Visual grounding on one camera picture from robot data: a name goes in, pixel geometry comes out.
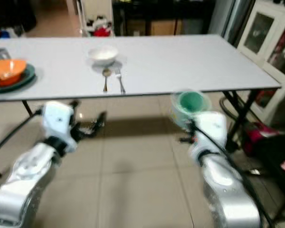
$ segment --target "cup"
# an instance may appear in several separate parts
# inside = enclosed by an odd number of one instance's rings
[[[0,48],[0,60],[1,59],[11,59],[10,54],[6,48]]]

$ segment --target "spoon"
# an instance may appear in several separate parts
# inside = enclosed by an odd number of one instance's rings
[[[105,69],[103,70],[103,76],[105,77],[104,92],[108,92],[108,88],[107,88],[107,86],[106,86],[106,79],[107,79],[109,76],[111,76],[111,74],[112,74],[112,71],[111,71],[110,69],[105,68]]]

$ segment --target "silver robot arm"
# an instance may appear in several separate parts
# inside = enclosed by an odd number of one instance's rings
[[[42,109],[45,140],[22,154],[8,178],[0,185],[0,228],[29,228],[35,218],[43,191],[53,180],[62,158],[74,152],[77,142],[92,137],[104,124],[102,113],[94,127],[81,129],[74,121],[72,106],[48,102]]]
[[[194,124],[220,146],[227,140],[226,119],[217,112],[197,114]],[[203,133],[195,131],[191,158],[202,167],[204,196],[216,228],[260,228],[261,219],[253,199],[247,194],[240,174],[221,150]]]

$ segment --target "white table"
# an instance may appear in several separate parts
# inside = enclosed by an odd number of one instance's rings
[[[30,87],[0,94],[0,101],[121,96],[113,76],[108,78],[108,93],[103,92],[102,69],[92,67],[88,59],[88,51],[102,45],[120,52],[113,68],[121,68],[125,96],[170,94],[186,88],[256,91],[280,86],[216,35],[0,39],[0,47],[34,65],[38,77]],[[256,95],[251,94],[243,114]]]

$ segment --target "fork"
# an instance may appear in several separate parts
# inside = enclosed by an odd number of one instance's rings
[[[118,78],[119,83],[120,83],[120,91],[121,91],[123,94],[125,94],[125,89],[124,89],[124,87],[123,87],[123,82],[122,82],[122,74],[120,73],[120,69],[119,69],[119,68],[116,69],[115,75],[116,75],[116,77]]]

